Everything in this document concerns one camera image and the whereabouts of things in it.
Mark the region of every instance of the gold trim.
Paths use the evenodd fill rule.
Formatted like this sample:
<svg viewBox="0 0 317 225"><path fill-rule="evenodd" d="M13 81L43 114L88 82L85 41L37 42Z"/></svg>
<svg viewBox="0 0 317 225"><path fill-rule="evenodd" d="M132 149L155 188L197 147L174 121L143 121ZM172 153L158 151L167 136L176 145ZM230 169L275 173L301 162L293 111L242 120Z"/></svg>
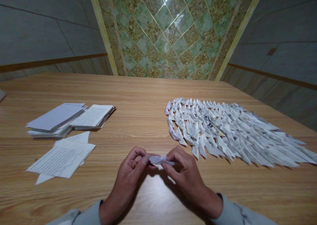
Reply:
<svg viewBox="0 0 317 225"><path fill-rule="evenodd" d="M229 60L230 60L230 58L231 58L231 56L232 56L232 54L234 52L234 49L237 46L237 44L238 44L238 42L239 42L239 40L240 40L245 28L247 27L247 24L248 24L248 22L249 22L249 20L250 20L250 18L252 16L255 8L257 7L258 3L259 3L259 0L252 0L252 2L250 4L246 14L244 15L244 18L243 18L243 20L242 20L242 22L240 24L240 27L239 27L239 29L237 31L237 34L235 35L235 37L234 37L234 39L232 41L232 44L231 44L231 46L230 46L230 48L229 48L229 50L228 50L228 52L226 54L226 57L225 57L224 61L222 62L222 65L221 65L221 67L219 69L219 72L218 72L218 74L216 76L215 81L219 81L221 76L222 76L222 74L224 73L224 71L226 69L226 66L227 66L227 64L228 64L228 62L229 62Z"/></svg>
<svg viewBox="0 0 317 225"><path fill-rule="evenodd" d="M99 1L98 0L91 0L92 3L92 7L93 7L93 11L95 12L95 16L98 22L98 26L100 29L100 33L103 39L103 43L105 45L107 54L108 54L108 58L109 58L109 62L110 62L110 66L112 69L112 73L114 76L118 76L118 71L117 71L117 67L116 67L116 62L115 59L113 57L113 53L112 53L112 49L111 49L111 45L109 42L109 38L108 38L108 33L106 30L106 26L102 17L102 13L101 13L101 9L99 6Z"/></svg>

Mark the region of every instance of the loose sheet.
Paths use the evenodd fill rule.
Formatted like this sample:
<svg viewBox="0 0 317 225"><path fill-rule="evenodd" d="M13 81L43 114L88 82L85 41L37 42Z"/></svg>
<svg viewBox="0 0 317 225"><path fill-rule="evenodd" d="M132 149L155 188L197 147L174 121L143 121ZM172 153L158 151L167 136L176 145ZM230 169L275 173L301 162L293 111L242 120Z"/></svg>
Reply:
<svg viewBox="0 0 317 225"><path fill-rule="evenodd" d="M93 144L63 142L38 159L27 171L49 176L70 178L90 152Z"/></svg>

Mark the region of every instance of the paper stack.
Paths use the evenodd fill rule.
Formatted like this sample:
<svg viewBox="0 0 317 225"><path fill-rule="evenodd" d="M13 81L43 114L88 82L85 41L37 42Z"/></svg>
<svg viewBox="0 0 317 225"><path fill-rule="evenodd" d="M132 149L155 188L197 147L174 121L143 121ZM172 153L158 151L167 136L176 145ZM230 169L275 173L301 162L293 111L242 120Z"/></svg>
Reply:
<svg viewBox="0 0 317 225"><path fill-rule="evenodd" d="M96 145L61 140L26 171L49 177L70 178Z"/></svg>
<svg viewBox="0 0 317 225"><path fill-rule="evenodd" d="M53 147L56 147L57 145L59 145L60 143L65 143L67 141L74 141L74 142L78 142L78 143L88 143L88 139L89 139L89 134L90 131L75 135L75 136L71 136L69 138L65 138L59 141L56 141ZM85 162L85 159L80 163L79 166L83 165ZM50 175L46 175L46 174L40 174L37 181L36 181L36 185L43 183L51 178L53 178L54 176L50 176Z"/></svg>
<svg viewBox="0 0 317 225"><path fill-rule="evenodd" d="M71 122L85 112L84 103L64 103L27 123L27 133L34 139L62 139L73 129Z"/></svg>
<svg viewBox="0 0 317 225"><path fill-rule="evenodd" d="M85 113L74 120L71 125L75 130L100 129L115 109L112 105L92 105Z"/></svg>

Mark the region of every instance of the paper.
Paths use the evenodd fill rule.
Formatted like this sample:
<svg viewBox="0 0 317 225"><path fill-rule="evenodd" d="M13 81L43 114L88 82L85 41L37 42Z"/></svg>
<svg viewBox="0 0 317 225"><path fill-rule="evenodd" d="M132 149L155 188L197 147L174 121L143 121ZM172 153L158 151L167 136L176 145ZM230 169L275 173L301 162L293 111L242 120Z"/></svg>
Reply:
<svg viewBox="0 0 317 225"><path fill-rule="evenodd" d="M75 136L71 136L69 138L63 139L63 140L59 140L56 141L53 147L58 146L61 143L64 143L65 140L69 140L69 141L75 141L75 142L79 142L79 143L88 143L88 139L89 139L89 134L90 131L75 135ZM85 159L82 160L82 162L80 163L80 166L82 166L85 162ZM53 178L54 176L49 176L49 175L45 175L45 174L40 174L37 181L36 181L36 185L43 183L51 178Z"/></svg>
<svg viewBox="0 0 317 225"><path fill-rule="evenodd" d="M95 127L112 108L112 105L92 105L72 126Z"/></svg>
<svg viewBox="0 0 317 225"><path fill-rule="evenodd" d="M169 133L174 140L180 140L172 126L169 126Z"/></svg>
<svg viewBox="0 0 317 225"><path fill-rule="evenodd" d="M268 167L317 165L317 154L302 147L300 144L304 142L236 103L176 98L172 109L178 128L174 131L169 123L170 134L180 144L192 146L197 159L199 153L206 158L206 149L214 156L232 161L239 157L248 164L254 162Z"/></svg>
<svg viewBox="0 0 317 225"><path fill-rule="evenodd" d="M69 118L78 114L83 107L81 105L72 105L64 103L37 119L29 122L26 127L33 129L52 130Z"/></svg>
<svg viewBox="0 0 317 225"><path fill-rule="evenodd" d="M172 108L172 104L169 101L166 108L165 108L165 115L169 115L169 110Z"/></svg>
<svg viewBox="0 0 317 225"><path fill-rule="evenodd" d="M64 142L53 147L38 159L27 171L49 176L70 178L90 152L95 148L93 144Z"/></svg>
<svg viewBox="0 0 317 225"><path fill-rule="evenodd" d="M155 164L155 165L161 165L161 163L167 163L167 164L170 164L170 165L175 165L175 162L169 162L166 160L167 157L163 157L163 156L149 156L149 161L152 163L152 164Z"/></svg>

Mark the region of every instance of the gray sleeve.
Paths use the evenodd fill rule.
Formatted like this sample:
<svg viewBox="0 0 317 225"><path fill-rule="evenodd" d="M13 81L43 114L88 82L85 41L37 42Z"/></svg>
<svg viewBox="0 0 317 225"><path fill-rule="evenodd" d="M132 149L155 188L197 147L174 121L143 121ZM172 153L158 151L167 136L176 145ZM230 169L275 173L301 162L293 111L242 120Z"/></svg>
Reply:
<svg viewBox="0 0 317 225"><path fill-rule="evenodd" d="M102 200L99 200L85 212L80 213L78 209L71 209L60 218L46 224L46 225L59 225L59 224L72 224L72 225L85 225L94 224L101 225L99 217L99 207Z"/></svg>
<svg viewBox="0 0 317 225"><path fill-rule="evenodd" d="M233 204L226 196L220 195L224 205L222 213L219 218L210 219L215 225L277 225L267 217L242 205Z"/></svg>

